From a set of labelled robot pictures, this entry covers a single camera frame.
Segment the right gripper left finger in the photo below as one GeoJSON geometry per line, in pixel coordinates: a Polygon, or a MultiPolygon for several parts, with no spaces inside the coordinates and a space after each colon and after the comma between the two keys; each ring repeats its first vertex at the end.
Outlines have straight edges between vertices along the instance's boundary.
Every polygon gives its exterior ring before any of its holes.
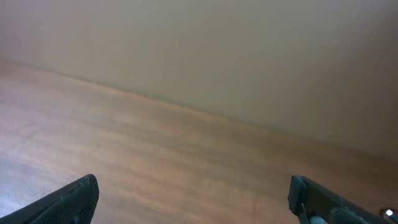
{"type": "Polygon", "coordinates": [[[99,199],[96,177],[88,174],[1,218],[1,224],[90,224],[99,199]]]}

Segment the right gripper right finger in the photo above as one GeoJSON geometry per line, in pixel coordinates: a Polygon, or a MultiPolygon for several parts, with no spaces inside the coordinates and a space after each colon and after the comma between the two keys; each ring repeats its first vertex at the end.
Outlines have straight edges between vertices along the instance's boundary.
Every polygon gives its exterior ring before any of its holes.
{"type": "Polygon", "coordinates": [[[394,210],[382,208],[378,215],[299,175],[293,175],[288,195],[289,210],[301,224],[391,224],[394,210]]]}

